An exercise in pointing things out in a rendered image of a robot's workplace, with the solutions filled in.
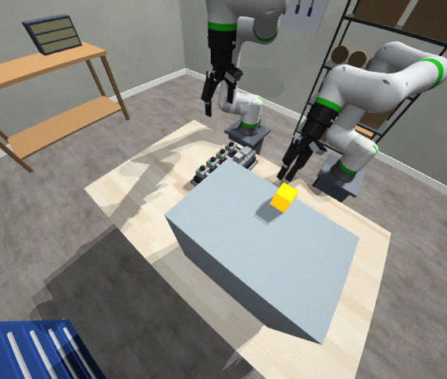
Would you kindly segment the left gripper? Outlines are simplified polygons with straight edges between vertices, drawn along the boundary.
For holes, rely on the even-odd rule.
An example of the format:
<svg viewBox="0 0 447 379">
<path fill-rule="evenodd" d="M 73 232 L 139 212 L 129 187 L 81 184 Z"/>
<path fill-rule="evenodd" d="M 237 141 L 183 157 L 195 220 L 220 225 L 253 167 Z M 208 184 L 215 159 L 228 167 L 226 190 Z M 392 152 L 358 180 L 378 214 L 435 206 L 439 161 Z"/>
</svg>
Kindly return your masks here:
<svg viewBox="0 0 447 379">
<path fill-rule="evenodd" d="M 284 162 L 283 166 L 276 176 L 280 181 L 282 181 L 283 177 L 289 169 L 289 166 L 299 155 L 297 160 L 295 161 L 295 165 L 293 165 L 286 177 L 286 179 L 291 182 L 296 172 L 305 166 L 306 162 L 313 154 L 313 150 L 309 146 L 311 138 L 320 140 L 326 129 L 327 128 L 325 126 L 307 119 L 304 127 L 301 130 L 302 134 L 298 138 L 292 138 L 291 144 L 282 159 L 282 161 Z"/>
</svg>

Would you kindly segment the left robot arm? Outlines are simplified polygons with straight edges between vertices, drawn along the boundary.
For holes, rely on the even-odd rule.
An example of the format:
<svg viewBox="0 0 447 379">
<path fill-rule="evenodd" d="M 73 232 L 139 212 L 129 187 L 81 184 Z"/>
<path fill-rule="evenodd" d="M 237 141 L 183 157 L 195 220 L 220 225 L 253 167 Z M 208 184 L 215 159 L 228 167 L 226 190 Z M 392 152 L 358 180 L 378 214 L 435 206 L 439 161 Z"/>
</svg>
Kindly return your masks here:
<svg viewBox="0 0 447 379">
<path fill-rule="evenodd" d="M 446 78 L 446 58 L 401 42 L 382 46 L 368 70 L 350 65 L 331 69 L 306 117 L 328 127 L 327 142 L 343 153 L 332 166 L 333 175 L 340 181 L 351 182 L 378 153 L 372 140 L 355 132 L 366 111 L 371 114 L 391 111 L 406 97 L 431 90 Z"/>
</svg>

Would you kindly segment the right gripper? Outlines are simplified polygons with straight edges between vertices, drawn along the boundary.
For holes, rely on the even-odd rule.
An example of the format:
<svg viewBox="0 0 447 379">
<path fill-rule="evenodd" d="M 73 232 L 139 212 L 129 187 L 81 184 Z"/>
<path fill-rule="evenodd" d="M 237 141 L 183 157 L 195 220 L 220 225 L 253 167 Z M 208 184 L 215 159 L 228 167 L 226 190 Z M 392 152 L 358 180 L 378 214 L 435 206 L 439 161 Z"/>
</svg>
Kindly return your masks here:
<svg viewBox="0 0 447 379">
<path fill-rule="evenodd" d="M 233 51 L 233 50 L 232 50 Z M 224 73 L 224 68 L 235 66 L 232 64 L 232 51 L 214 51 L 211 50 L 211 64 L 212 72 L 206 72 L 205 85 L 201 95 L 201 99 L 205 103 L 205 115 L 212 117 L 212 96 L 216 90 L 217 85 L 225 80 L 227 88 L 227 102 L 233 103 L 234 89 L 236 89 L 237 82 L 232 84 Z M 215 79 L 215 81 L 214 81 Z"/>
</svg>

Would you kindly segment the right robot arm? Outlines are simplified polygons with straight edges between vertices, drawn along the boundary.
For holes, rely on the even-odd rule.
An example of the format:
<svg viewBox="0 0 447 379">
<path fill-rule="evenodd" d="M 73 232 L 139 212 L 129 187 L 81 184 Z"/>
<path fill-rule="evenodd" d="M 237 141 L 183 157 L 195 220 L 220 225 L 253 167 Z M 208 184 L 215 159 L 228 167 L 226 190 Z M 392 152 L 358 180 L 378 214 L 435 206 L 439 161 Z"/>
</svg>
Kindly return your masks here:
<svg viewBox="0 0 447 379">
<path fill-rule="evenodd" d="M 232 84 L 237 82 L 233 103 L 227 102 L 228 85 L 223 80 L 220 82 L 219 108 L 226 113 L 240 114 L 238 131 L 245 136 L 254 136 L 258 128 L 261 128 L 263 99 L 257 95 L 237 92 L 238 81 L 243 75 L 239 69 L 241 47 L 245 41 L 264 45 L 274 41 L 280 28 L 279 16 L 285 10 L 288 0 L 205 1 L 208 12 L 208 47 L 214 51 L 233 50 L 231 63 L 235 64 L 223 68 L 225 77 Z"/>
</svg>

